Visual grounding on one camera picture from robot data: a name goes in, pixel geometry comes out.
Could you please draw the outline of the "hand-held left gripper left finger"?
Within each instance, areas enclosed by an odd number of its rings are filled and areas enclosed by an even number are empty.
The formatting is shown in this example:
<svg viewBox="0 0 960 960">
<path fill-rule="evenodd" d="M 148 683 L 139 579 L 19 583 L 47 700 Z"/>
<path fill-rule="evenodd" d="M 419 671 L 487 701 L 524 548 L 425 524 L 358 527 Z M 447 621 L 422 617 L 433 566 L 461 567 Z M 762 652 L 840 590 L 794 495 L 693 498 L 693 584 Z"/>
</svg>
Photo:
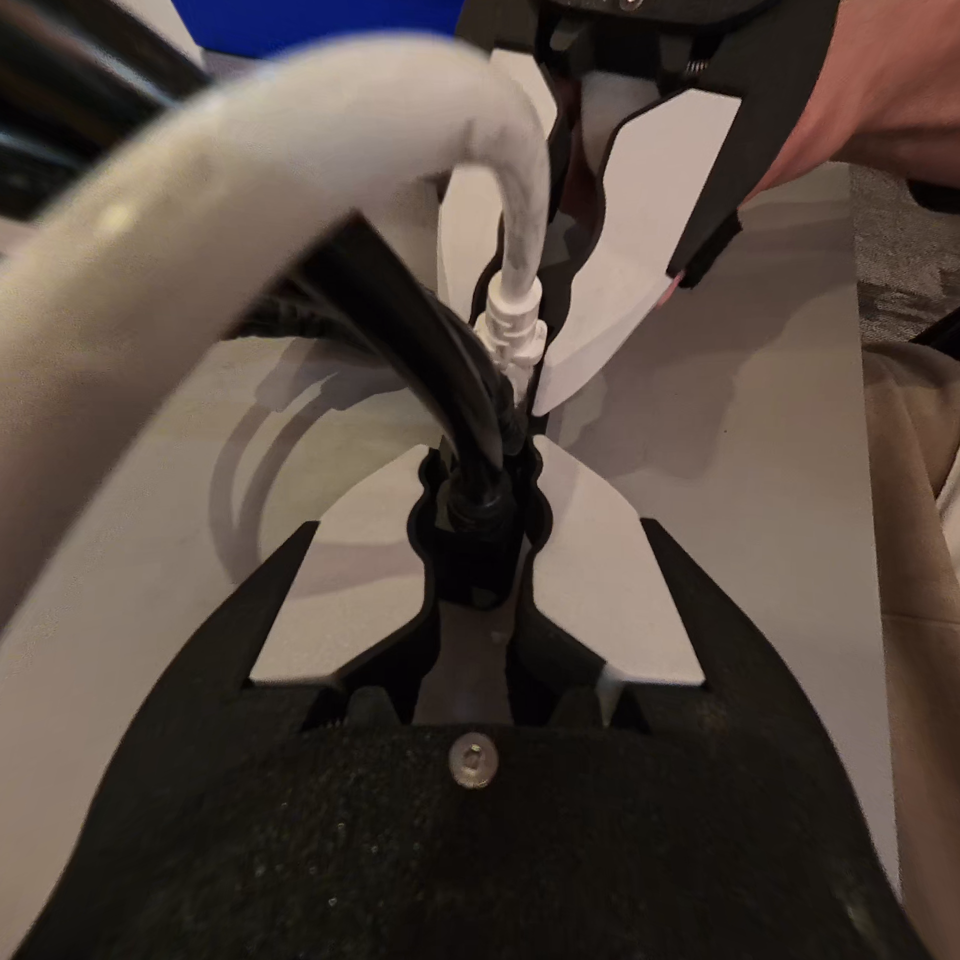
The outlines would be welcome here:
<svg viewBox="0 0 960 960">
<path fill-rule="evenodd" d="M 408 522 L 428 446 L 412 446 L 321 516 L 249 673 L 255 685 L 337 681 L 418 615 L 426 565 Z"/>
</svg>

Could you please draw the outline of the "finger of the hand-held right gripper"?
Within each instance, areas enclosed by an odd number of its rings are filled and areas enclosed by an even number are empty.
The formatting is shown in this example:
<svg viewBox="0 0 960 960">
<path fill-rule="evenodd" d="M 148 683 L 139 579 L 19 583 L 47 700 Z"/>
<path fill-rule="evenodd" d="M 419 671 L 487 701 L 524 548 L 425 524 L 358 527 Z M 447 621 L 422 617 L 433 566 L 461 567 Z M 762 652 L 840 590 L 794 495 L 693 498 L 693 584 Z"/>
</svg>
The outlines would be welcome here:
<svg viewBox="0 0 960 960">
<path fill-rule="evenodd" d="M 583 388 L 666 294 L 668 265 L 740 104 L 738 97 L 686 90 L 616 129 L 601 175 L 603 219 L 573 277 L 566 319 L 544 354 L 535 417 Z"/>
<path fill-rule="evenodd" d="M 532 101 L 544 138 L 558 117 L 558 105 L 534 54 L 495 48 L 491 63 L 508 74 Z M 461 319 L 474 315 L 474 301 L 486 304 L 483 274 L 492 263 L 499 268 L 499 229 L 502 203 L 497 179 L 489 169 L 458 166 L 438 214 L 438 296 Z"/>
</svg>

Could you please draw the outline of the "person's right hand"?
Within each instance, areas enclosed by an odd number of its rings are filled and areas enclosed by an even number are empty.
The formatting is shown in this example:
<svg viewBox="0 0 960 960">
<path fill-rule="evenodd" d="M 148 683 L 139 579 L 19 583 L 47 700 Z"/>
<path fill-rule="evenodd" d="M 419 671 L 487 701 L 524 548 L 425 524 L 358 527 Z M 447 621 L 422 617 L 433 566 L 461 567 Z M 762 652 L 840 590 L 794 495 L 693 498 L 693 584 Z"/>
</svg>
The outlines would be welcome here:
<svg viewBox="0 0 960 960">
<path fill-rule="evenodd" d="M 588 231 L 594 228 L 598 216 L 597 175 L 609 136 L 598 105 L 598 77 L 598 72 L 590 71 L 571 80 L 564 92 L 571 145 L 560 208 Z"/>
</svg>

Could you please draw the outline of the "white desk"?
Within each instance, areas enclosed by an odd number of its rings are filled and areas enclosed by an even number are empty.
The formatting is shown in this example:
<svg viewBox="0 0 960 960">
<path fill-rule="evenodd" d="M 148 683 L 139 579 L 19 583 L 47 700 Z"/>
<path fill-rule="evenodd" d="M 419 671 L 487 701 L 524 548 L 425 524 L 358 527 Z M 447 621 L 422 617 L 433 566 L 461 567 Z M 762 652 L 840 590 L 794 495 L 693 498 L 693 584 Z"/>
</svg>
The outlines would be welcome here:
<svg viewBox="0 0 960 960">
<path fill-rule="evenodd" d="M 548 435 L 659 520 L 821 714 L 899 891 L 845 168 L 760 196 L 705 280 L 642 321 Z M 303 521 L 414 444 L 385 371 L 200 341 L 2 638 L 2 954 L 190 635 Z"/>
</svg>

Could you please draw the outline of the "blue plastic bin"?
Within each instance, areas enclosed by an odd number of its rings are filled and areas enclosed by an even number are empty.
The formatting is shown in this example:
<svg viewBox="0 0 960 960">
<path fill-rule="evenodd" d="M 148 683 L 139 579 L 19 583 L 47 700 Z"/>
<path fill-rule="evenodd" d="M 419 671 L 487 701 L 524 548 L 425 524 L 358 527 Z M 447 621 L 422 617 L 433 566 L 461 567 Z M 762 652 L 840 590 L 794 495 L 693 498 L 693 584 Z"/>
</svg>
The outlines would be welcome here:
<svg viewBox="0 0 960 960">
<path fill-rule="evenodd" d="M 463 1 L 174 1 L 200 48 L 250 59 L 358 33 L 451 36 L 463 6 Z"/>
</svg>

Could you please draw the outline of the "person's right forearm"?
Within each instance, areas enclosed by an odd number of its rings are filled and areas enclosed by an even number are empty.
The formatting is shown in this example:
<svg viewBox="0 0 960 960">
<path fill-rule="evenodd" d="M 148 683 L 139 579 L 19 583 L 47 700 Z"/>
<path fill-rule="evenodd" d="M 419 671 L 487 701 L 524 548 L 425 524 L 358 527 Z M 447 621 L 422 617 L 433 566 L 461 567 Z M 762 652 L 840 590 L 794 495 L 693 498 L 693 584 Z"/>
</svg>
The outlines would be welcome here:
<svg viewBox="0 0 960 960">
<path fill-rule="evenodd" d="M 959 186 L 959 3 L 846 1 L 809 101 L 749 199 L 825 162 Z"/>
</svg>

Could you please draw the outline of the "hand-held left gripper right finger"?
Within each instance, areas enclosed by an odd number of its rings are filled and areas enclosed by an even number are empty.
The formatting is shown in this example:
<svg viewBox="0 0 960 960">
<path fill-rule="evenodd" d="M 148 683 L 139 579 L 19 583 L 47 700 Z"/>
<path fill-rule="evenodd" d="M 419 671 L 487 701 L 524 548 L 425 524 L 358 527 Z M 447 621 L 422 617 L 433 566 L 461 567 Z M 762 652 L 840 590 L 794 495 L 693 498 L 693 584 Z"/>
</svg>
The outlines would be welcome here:
<svg viewBox="0 0 960 960">
<path fill-rule="evenodd" d="M 550 438 L 533 444 L 519 663 L 543 685 L 701 685 L 636 509 Z"/>
</svg>

